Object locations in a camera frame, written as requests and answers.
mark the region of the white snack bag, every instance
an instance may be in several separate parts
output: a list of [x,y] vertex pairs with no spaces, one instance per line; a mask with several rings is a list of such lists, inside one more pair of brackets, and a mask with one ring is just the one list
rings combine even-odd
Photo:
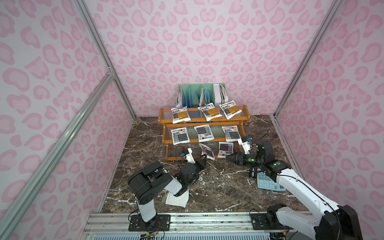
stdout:
[[201,147],[201,150],[202,150],[201,155],[207,154],[208,159],[215,160],[215,154],[212,152],[212,149],[210,147],[201,143],[199,143],[199,146]]
[[220,104],[219,106],[221,109],[223,109],[227,119],[231,119],[236,114],[241,113],[241,110],[233,100],[228,103]]
[[240,138],[240,134],[237,129],[237,126],[231,126],[231,127],[222,126],[222,128],[225,133],[226,142],[237,142],[237,140]]
[[187,111],[187,107],[171,108],[171,111],[172,111],[173,124],[182,122],[182,121],[185,121],[185,122],[191,121],[191,118],[189,117],[189,114]]
[[199,142],[206,142],[215,139],[209,125],[201,125],[194,127],[197,132]]
[[222,117],[221,115],[215,108],[215,105],[213,103],[210,103],[204,107],[198,107],[203,113],[205,118],[207,119],[207,122],[214,118]]
[[233,143],[232,142],[219,142],[218,143],[218,154],[220,158],[225,158],[227,155],[233,153]]
[[173,145],[190,142],[186,127],[172,129],[170,132],[172,134]]

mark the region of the white packet on floor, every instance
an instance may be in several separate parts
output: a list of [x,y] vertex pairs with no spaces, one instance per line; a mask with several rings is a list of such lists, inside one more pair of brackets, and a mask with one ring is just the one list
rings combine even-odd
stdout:
[[171,108],[171,111],[172,111],[173,124],[182,122],[182,121],[185,121],[185,122],[191,121],[191,118],[189,117],[189,114],[187,111],[187,107]]
[[173,145],[190,142],[186,127],[172,129],[170,133],[172,134]]
[[207,119],[207,122],[214,118],[222,117],[218,110],[215,108],[215,105],[213,103],[208,104],[207,106],[204,107],[198,107],[203,113],[205,118]]
[[201,155],[207,154],[208,159],[215,160],[215,154],[212,152],[212,149],[210,147],[201,143],[199,143],[199,146],[201,147],[201,150],[202,150]]
[[178,197],[175,197],[174,195],[172,195],[172,193],[168,192],[166,204],[185,208],[187,206],[188,200],[189,189],[187,189],[183,194]]
[[233,153],[233,143],[232,142],[219,142],[218,143],[218,154],[219,158],[225,158],[227,155]]
[[231,119],[236,114],[241,113],[241,110],[233,100],[228,103],[220,104],[219,106],[221,109],[223,109],[227,119]]
[[197,137],[199,138],[199,142],[206,142],[215,139],[212,134],[211,128],[209,125],[201,125],[194,127],[197,132]]
[[222,126],[222,128],[225,133],[226,142],[237,142],[237,140],[240,138],[240,134],[237,129],[237,126],[231,126],[231,127]]

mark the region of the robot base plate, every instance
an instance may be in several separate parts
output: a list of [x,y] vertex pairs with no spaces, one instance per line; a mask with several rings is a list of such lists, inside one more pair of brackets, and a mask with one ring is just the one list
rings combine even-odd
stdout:
[[159,227],[159,224],[156,222],[159,222],[161,225],[161,229],[166,232],[166,231],[169,231],[170,215],[158,214],[153,220],[149,222],[144,222],[143,219],[140,217],[140,215],[132,215],[131,222],[132,223],[129,225],[129,228],[128,228],[128,231],[130,232],[156,231],[157,228]]

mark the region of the wooden shelf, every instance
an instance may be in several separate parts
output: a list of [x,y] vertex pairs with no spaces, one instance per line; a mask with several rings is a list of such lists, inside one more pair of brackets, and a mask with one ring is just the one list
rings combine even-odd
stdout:
[[[195,126],[206,125],[204,122],[188,122],[188,123],[177,123],[177,124],[164,124],[163,127],[163,144],[173,144],[171,130],[181,127],[186,127],[190,142],[199,142]],[[237,126],[241,136],[244,136],[243,124],[239,121],[230,122],[209,122],[212,134],[215,139],[208,142],[225,142],[225,133],[222,126]]]
[[[221,108],[216,108],[218,112],[223,115],[223,117],[214,118],[209,122],[224,122],[224,121],[248,121],[250,119],[250,114],[248,111],[248,108],[246,105],[244,106],[238,106],[239,109],[242,111],[239,114],[236,114],[231,119],[227,119],[224,115],[224,112]],[[207,122],[207,119],[205,118],[203,112],[198,108],[188,108],[188,114],[191,118],[191,121],[188,122]],[[163,109],[160,108],[159,111],[159,123],[172,123],[172,111],[171,109]]]
[[[226,119],[226,117],[220,117],[220,118],[214,118],[211,121],[207,122],[203,112],[199,110],[198,108],[188,108],[188,114],[191,118],[191,121],[188,122],[179,122],[176,124],[172,124],[172,111],[171,109],[160,109],[159,111],[159,123],[163,124],[163,144],[167,145],[166,149],[166,160],[168,161],[174,161],[174,160],[181,160],[181,157],[169,157],[169,151],[170,147],[173,146],[172,141],[172,135],[171,130],[177,129],[181,127],[186,127],[188,136],[190,139],[190,143],[198,143],[199,139],[197,137],[197,132],[194,129],[195,126],[200,125],[206,125],[208,124],[211,128],[212,134],[215,139],[203,142],[225,142],[225,133],[222,129],[222,126],[237,126],[240,137],[245,136],[244,128],[243,128],[243,121],[250,120],[250,114],[248,111],[248,108],[246,105],[239,106],[239,108],[242,110],[241,113],[236,114],[231,119]],[[221,108],[216,108],[221,115],[224,116],[223,111]]]

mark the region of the pink spot pattern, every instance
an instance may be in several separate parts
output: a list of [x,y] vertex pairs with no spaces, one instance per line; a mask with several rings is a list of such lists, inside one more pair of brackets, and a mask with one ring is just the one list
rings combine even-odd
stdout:
[[[331,4],[117,2],[86,0],[99,33],[110,39],[108,52],[139,116],[174,107],[179,83],[214,82],[231,87],[229,98],[247,104],[251,113],[273,113]],[[154,91],[163,94],[150,97]]]
[[89,98],[106,68],[99,64],[99,52],[92,47],[91,36],[70,0],[56,4],[51,0],[1,1],[0,19],[3,211],[74,118],[74,109]]
[[278,118],[309,182],[357,211],[364,239],[383,233],[383,11],[346,1]]
[[[103,114],[99,115],[97,109],[103,109]],[[110,122],[102,130],[95,125],[95,116],[101,122],[108,122],[109,118],[121,121]],[[108,86],[87,122],[34,200],[29,212],[35,214],[29,214],[16,228],[20,239],[79,239],[87,216],[97,212],[132,123],[115,83]],[[101,142],[99,136],[107,137]],[[89,150],[92,145],[97,145],[97,151]],[[89,159],[97,159],[97,166]],[[26,163],[24,168],[33,168],[33,164]],[[17,196],[25,183],[13,184],[14,189],[4,195],[4,200]]]

